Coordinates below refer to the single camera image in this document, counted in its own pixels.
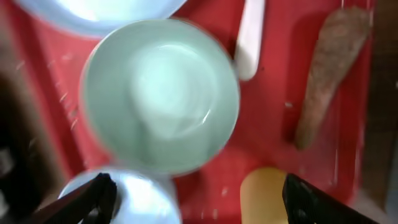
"white handle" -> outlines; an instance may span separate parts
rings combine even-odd
[[[246,0],[235,50],[239,78],[251,79],[257,72],[261,50],[266,0]]]

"brown surface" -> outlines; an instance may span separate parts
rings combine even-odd
[[[57,198],[59,190],[65,185],[65,178],[58,165],[57,155],[46,137],[34,105],[34,97],[24,78],[24,63],[17,59],[1,10],[0,8],[0,93],[9,95],[11,104],[15,106],[15,116],[9,119],[24,130],[21,141],[29,145],[25,156],[29,158],[30,170],[45,194],[45,205]]]
[[[363,189],[384,208],[398,125],[398,1],[376,0]]]

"carrot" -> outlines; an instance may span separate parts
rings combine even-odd
[[[371,30],[370,15],[358,7],[339,9],[324,22],[307,80],[301,117],[295,133],[297,149],[317,136],[330,101],[347,76]]]

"white plate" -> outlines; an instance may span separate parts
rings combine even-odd
[[[186,0],[16,0],[29,13],[70,32],[104,37],[132,21],[166,19]]]

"pale green bowl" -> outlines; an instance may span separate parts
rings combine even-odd
[[[140,21],[101,41],[86,63],[81,107],[128,166],[183,174],[214,157],[239,111],[228,54],[178,20]]]

